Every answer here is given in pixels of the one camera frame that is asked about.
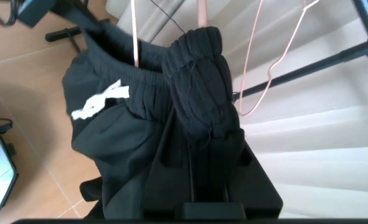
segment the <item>orange tile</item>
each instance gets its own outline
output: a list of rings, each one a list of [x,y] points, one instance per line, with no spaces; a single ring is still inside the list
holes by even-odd
[[[70,145],[62,77],[74,56],[65,44],[0,63],[0,96],[72,204],[82,199],[78,186],[99,176]]]
[[[1,101],[0,117],[10,118]],[[12,160],[19,177],[0,212],[0,223],[11,223],[21,218],[58,217],[66,211],[70,204],[19,128],[14,126],[3,138],[15,147],[16,155]]]
[[[88,8],[100,19],[111,18],[106,12],[105,4],[106,0],[90,1]],[[0,3],[0,15],[8,18],[8,4]],[[48,32],[73,26],[74,24],[50,12],[33,29],[20,22],[17,22],[13,27],[0,27],[0,61],[66,43],[67,39],[49,43],[44,37]]]
[[[79,217],[83,218],[88,215],[88,213],[95,206],[96,203],[97,202],[81,201],[76,206],[74,206],[74,209],[76,209],[76,211],[78,212]]]
[[[67,210],[65,213],[63,213],[61,216],[59,216],[58,218],[60,218],[60,219],[66,219],[66,218],[74,218],[74,219],[77,219],[78,216],[74,212],[74,210],[71,208],[71,209]]]

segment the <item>tile floor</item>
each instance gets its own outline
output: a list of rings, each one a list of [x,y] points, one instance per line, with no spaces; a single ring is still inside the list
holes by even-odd
[[[92,0],[89,8],[100,19],[111,18],[105,4],[106,0]],[[7,15],[8,10],[0,3],[0,12]],[[78,186],[99,173],[90,159],[70,147],[72,129],[61,84],[77,53],[68,40],[44,40],[47,32],[72,26],[48,14],[33,29],[22,24],[0,27],[0,117],[15,122],[4,137],[16,148],[12,159],[20,174],[0,223],[79,218],[93,205],[82,200]],[[82,37],[75,38],[84,48]]]

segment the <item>black rack stand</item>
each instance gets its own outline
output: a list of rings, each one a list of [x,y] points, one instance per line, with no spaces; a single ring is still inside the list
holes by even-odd
[[[355,9],[358,12],[358,15],[364,24],[365,30],[368,33],[368,0],[352,0]],[[274,87],[277,85],[281,85],[286,82],[290,82],[292,80],[295,80],[297,78],[301,78],[305,75],[312,74],[314,72],[318,72],[320,70],[323,70],[325,68],[332,67],[334,65],[337,65],[339,63],[348,62],[354,59],[357,59],[362,56],[368,56],[368,41],[364,42],[362,44],[359,44],[357,46],[351,47],[347,50],[343,50],[342,52],[330,56],[328,58],[322,59],[318,62],[312,63],[310,65],[307,65],[303,68],[299,68],[295,71],[289,72],[285,75],[282,75],[278,78],[274,78],[271,81],[270,87]],[[254,87],[248,88],[243,91],[243,97],[244,96],[250,96],[254,93],[258,93],[259,91],[263,91],[267,85],[267,82],[261,83],[259,85],[256,85]],[[234,94],[233,101],[236,101],[239,99],[240,93]]]
[[[88,7],[88,1],[84,0],[83,4],[85,7]],[[51,32],[45,35],[45,40],[48,42],[54,42],[56,40],[61,40],[64,38],[69,38],[70,42],[72,43],[73,47],[76,49],[77,53],[80,53],[80,47],[76,43],[76,40],[73,38],[75,35],[81,34],[82,31],[80,30],[79,26],[73,27],[73,28],[65,28],[63,30]]]

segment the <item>white drawstring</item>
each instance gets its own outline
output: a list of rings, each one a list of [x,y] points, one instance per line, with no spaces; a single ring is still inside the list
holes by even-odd
[[[103,93],[91,96],[86,102],[83,109],[72,112],[73,120],[91,118],[94,114],[101,111],[105,107],[107,98],[129,98],[128,86],[121,86],[120,80],[110,85]]]

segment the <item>white curtain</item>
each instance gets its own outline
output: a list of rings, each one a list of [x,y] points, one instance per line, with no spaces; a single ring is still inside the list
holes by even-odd
[[[142,39],[169,46],[182,35],[150,1],[137,1]],[[196,0],[155,2],[185,31],[196,29]],[[222,33],[223,54],[235,91],[240,89],[258,3],[208,1],[209,25]],[[286,47],[301,7],[300,0],[264,0],[246,74],[247,88],[267,80],[267,69]],[[130,5],[118,26],[131,31]],[[307,12],[290,52],[273,76],[366,40],[351,1],[321,0]],[[250,109],[259,96],[246,97],[244,108]],[[368,218],[368,58],[271,88],[256,112],[242,118],[241,124],[283,199],[281,218]]]

